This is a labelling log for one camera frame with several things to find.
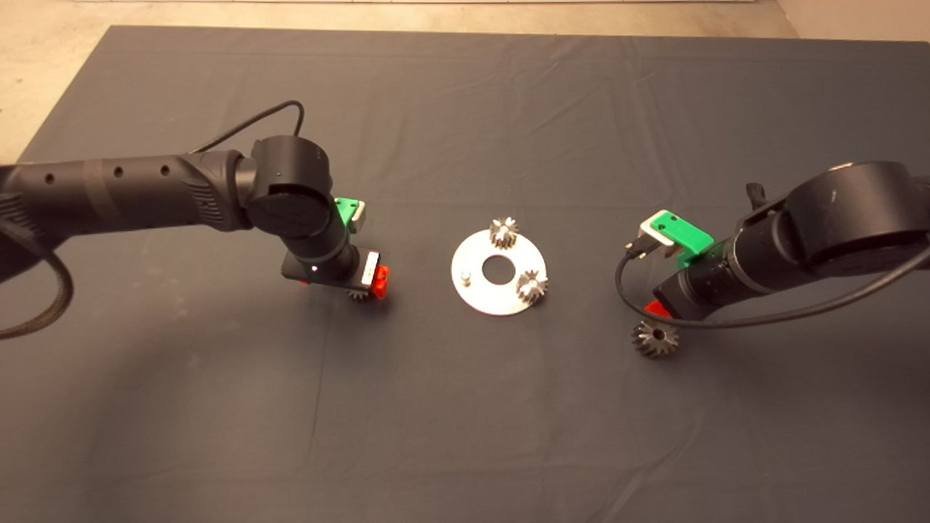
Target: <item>table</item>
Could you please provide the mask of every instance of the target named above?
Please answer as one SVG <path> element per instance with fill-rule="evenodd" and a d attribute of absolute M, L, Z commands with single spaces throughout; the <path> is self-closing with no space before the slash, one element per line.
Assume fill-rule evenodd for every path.
<path fill-rule="evenodd" d="M 927 275 L 819 318 L 686 332 L 662 362 L 632 350 L 612 277 L 659 208 L 725 237 L 748 181 L 930 171 L 928 85 L 927 44 L 114 27 L 24 161 L 180 152 L 303 100 L 391 295 L 286 281 L 256 231 L 69 241 L 72 308 L 0 346 L 0 519 L 925 520 Z M 509 318 L 448 273 L 497 215 L 551 278 Z M 634 269 L 645 301 L 673 267 Z M 4 285 L 1 316 L 53 288 L 45 270 Z"/>

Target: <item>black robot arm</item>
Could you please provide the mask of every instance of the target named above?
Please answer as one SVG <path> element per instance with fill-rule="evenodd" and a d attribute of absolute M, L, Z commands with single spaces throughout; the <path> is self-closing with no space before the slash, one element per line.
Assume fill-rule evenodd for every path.
<path fill-rule="evenodd" d="M 930 181 L 912 178 L 901 164 L 839 166 L 770 202 L 764 201 L 758 184 L 751 184 L 747 191 L 754 210 L 738 222 L 736 233 L 708 248 L 653 290 L 672 316 L 664 319 L 666 323 L 722 329 L 819 314 L 930 265 Z M 618 267 L 618 291 L 627 304 L 631 300 L 623 290 L 622 268 L 639 254 L 628 251 Z M 749 298 L 826 277 L 873 273 L 885 275 L 820 305 L 745 320 L 701 321 L 722 307 Z M 663 320 L 642 308 L 636 310 Z"/>
<path fill-rule="evenodd" d="M 41 259 L 52 263 L 66 296 L 25 329 L 38 330 L 70 299 L 70 277 L 52 253 L 66 239 L 203 224 L 279 236 L 284 277 L 383 298 L 380 254 L 349 239 L 364 202 L 340 202 L 332 185 L 326 153 L 297 136 L 257 141 L 250 157 L 223 151 L 0 167 L 0 283 Z M 0 339 L 25 331 L 0 331 Z"/>

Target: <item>silver gear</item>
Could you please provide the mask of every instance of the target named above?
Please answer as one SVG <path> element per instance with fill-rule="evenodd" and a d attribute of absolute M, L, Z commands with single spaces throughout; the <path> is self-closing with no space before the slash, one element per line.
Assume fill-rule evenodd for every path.
<path fill-rule="evenodd" d="M 678 329 L 657 321 L 641 321 L 632 335 L 636 352 L 649 359 L 668 357 L 678 350 Z"/>
<path fill-rule="evenodd" d="M 526 271 L 517 279 L 517 296 L 532 305 L 546 295 L 549 280 L 539 277 L 539 271 Z"/>
<path fill-rule="evenodd" d="M 346 290 L 346 294 L 352 298 L 353 302 L 367 302 L 371 299 L 371 291 L 368 290 L 355 290 L 350 288 Z"/>
<path fill-rule="evenodd" d="M 497 248 L 513 247 L 513 242 L 517 241 L 518 232 L 520 229 L 517 227 L 517 221 L 510 216 L 495 218 L 491 221 L 491 243 Z"/>

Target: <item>metal disc with hole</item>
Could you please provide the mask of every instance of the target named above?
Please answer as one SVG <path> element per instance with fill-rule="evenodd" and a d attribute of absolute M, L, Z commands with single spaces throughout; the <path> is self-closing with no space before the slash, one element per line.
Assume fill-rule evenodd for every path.
<path fill-rule="evenodd" d="M 502 256 L 513 263 L 513 279 L 498 285 L 485 277 L 484 266 L 489 258 Z M 525 302 L 517 292 L 520 275 L 537 271 L 538 278 L 547 279 L 546 262 L 539 249 L 523 235 L 509 248 L 494 245 L 488 231 L 478 231 L 465 238 L 452 257 L 452 284 L 458 295 L 475 310 L 487 315 L 515 315 L 525 311 L 532 302 Z"/>

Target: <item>concrete floor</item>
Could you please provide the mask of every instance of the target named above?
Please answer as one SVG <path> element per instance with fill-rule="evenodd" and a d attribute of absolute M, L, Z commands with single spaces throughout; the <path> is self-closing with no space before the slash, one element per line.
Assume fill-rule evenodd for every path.
<path fill-rule="evenodd" d="M 15 162 L 106 31 L 124 25 L 793 38 L 776 0 L 737 4 L 214 4 L 0 0 L 0 164 Z"/>

